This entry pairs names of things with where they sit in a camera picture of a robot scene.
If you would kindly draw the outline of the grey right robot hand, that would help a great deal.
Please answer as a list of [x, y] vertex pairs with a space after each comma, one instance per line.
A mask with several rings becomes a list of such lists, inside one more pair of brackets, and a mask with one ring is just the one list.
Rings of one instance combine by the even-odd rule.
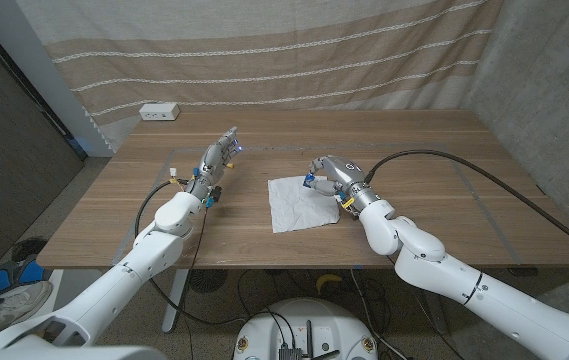
[[335, 196], [341, 206], [354, 216], [380, 200], [361, 168], [339, 156], [326, 155], [314, 159], [309, 165], [303, 186], [324, 196]]

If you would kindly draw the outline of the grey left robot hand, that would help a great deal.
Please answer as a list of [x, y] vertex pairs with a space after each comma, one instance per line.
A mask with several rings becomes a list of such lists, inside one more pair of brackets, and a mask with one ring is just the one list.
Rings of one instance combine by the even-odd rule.
[[207, 148], [195, 168], [194, 178], [187, 183], [185, 191], [199, 200], [205, 199], [222, 178], [231, 159], [241, 151], [237, 140], [237, 127], [232, 127]]

